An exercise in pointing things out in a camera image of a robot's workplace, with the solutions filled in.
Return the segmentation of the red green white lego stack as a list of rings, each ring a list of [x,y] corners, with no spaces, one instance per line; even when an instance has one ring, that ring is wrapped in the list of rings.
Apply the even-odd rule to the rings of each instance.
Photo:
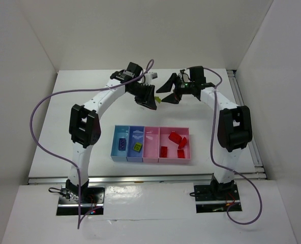
[[[155,96],[153,98],[151,98],[150,100],[150,108],[152,110],[156,110],[157,109],[157,106],[161,103],[161,98],[158,97],[158,96]]]

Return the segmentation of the red rounded lego brick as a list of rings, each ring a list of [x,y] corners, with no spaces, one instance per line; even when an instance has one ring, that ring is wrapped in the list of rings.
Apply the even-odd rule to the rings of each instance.
[[[172,142],[174,142],[175,144],[180,144],[180,142],[182,141],[182,137],[181,135],[179,135],[178,133],[176,133],[175,131],[172,131],[169,136],[168,139]]]

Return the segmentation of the red arched lego cap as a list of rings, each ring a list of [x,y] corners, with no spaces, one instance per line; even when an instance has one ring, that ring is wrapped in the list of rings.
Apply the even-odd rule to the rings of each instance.
[[[188,140],[186,137],[183,137],[183,139],[180,141],[179,145],[178,145],[178,149],[183,149],[185,148],[185,146],[187,145]]]

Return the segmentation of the lime green lego brick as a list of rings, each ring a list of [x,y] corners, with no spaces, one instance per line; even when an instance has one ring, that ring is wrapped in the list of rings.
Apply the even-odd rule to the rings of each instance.
[[[141,152],[141,149],[142,149],[142,143],[136,142],[133,146],[133,151]]]

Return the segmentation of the red rectangular lego brick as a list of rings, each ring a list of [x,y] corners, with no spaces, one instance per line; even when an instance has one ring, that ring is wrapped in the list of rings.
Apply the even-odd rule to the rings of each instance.
[[[167,158],[168,155],[168,147],[161,146],[160,148],[160,158]]]

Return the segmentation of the purple lego brick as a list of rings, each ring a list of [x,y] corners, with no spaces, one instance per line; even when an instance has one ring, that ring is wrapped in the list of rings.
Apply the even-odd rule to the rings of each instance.
[[[118,150],[125,151],[126,150],[127,141],[125,138],[120,138],[118,141]]]

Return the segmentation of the red curved lego brick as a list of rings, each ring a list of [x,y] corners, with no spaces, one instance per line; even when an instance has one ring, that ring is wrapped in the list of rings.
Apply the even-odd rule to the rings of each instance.
[[[185,152],[184,152],[183,149],[178,149],[178,150],[177,150],[177,157],[178,157],[179,159],[185,159]]]

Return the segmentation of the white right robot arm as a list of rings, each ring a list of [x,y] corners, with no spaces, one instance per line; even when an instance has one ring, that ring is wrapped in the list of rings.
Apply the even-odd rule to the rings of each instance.
[[[250,110],[226,98],[219,85],[206,80],[203,66],[193,66],[173,73],[157,90],[168,93],[162,102],[178,104],[183,95],[193,95],[214,111],[210,158],[216,166],[209,192],[216,200],[233,193],[235,171],[242,151],[252,141]]]

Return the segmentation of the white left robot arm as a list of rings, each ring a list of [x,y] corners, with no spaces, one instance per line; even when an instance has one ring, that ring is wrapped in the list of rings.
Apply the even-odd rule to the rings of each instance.
[[[156,110],[155,86],[140,83],[143,68],[130,62],[126,69],[111,74],[104,89],[83,105],[71,109],[69,133],[73,142],[73,163],[66,180],[66,190],[85,198],[88,188],[88,166],[93,146],[101,137],[100,119],[105,111],[125,93],[134,96],[138,105]]]

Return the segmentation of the dark blue container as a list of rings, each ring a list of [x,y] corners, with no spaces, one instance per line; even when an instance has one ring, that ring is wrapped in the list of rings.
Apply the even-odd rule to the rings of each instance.
[[[142,143],[141,152],[133,151],[133,146],[136,142]],[[144,126],[130,126],[127,161],[134,163],[143,162],[143,144],[144,144]]]

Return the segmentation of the wide pink container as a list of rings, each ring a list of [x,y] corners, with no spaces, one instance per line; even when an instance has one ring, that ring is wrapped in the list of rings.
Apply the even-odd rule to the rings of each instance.
[[[187,145],[183,148],[185,152],[185,159],[179,159],[177,157],[178,145],[168,139],[169,134],[175,131],[179,135],[186,137],[188,140]],[[191,160],[191,149],[190,149],[190,135],[189,128],[183,127],[160,127],[160,140],[159,140],[160,148],[161,146],[168,147],[168,155],[167,158],[160,158],[159,154],[159,163],[167,163],[167,164],[187,164]]]

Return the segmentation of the aluminium rail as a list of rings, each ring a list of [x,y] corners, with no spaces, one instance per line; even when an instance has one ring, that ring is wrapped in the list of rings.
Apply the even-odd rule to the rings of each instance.
[[[189,174],[189,175],[150,175],[150,176],[120,176],[120,177],[91,177],[89,184],[140,184],[150,182],[185,182],[185,181],[210,181],[211,174]],[[65,184],[66,178],[29,178],[28,185],[59,185]]]
[[[247,148],[245,151],[247,152],[246,155],[251,155],[252,157],[252,164],[254,167],[254,172],[243,172],[246,175],[256,174],[257,176],[249,176],[249,178],[258,178],[258,179],[266,179],[265,169],[263,167],[261,157],[258,152],[257,145],[254,140],[254,136],[252,133],[252,122],[251,122],[251,113],[250,109],[244,104],[239,85],[236,79],[236,70],[227,70],[228,79],[230,81],[230,85],[233,91],[233,95],[235,101],[241,107],[240,112],[240,122],[241,122],[241,129],[247,132],[247,136],[243,136],[245,133],[241,132],[242,139],[251,139],[250,142],[247,144]]]

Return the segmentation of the aluminium front rail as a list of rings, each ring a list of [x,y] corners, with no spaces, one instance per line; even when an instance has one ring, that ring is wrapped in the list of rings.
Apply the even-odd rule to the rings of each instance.
[[[189,175],[150,175],[150,176],[120,176],[120,177],[91,177],[89,184],[140,184],[150,182],[185,182],[185,181],[210,181],[211,174],[189,174]],[[65,184],[66,178],[29,178],[28,185],[59,185]]]

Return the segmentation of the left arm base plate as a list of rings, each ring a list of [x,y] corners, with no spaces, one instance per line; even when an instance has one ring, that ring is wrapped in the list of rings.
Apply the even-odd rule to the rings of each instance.
[[[59,195],[56,215],[78,215],[78,196],[69,192],[66,188],[49,188],[50,193]],[[104,187],[90,187],[80,201],[81,215],[98,216],[104,214]]]

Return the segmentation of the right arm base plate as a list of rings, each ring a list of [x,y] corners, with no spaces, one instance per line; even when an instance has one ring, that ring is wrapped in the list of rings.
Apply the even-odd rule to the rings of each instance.
[[[215,195],[209,185],[194,185],[194,191],[189,194],[195,199],[197,213],[216,213],[242,211],[237,185],[231,190]]]

